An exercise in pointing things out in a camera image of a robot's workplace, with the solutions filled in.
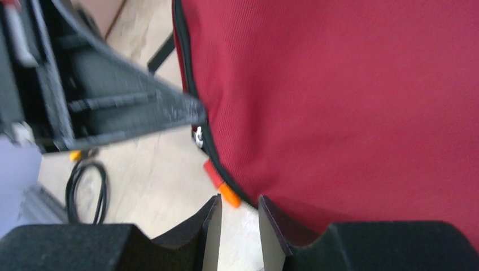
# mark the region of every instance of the red cloth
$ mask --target red cloth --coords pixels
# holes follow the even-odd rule
[[[479,1],[182,0],[224,168],[323,231],[443,220],[479,249]]]

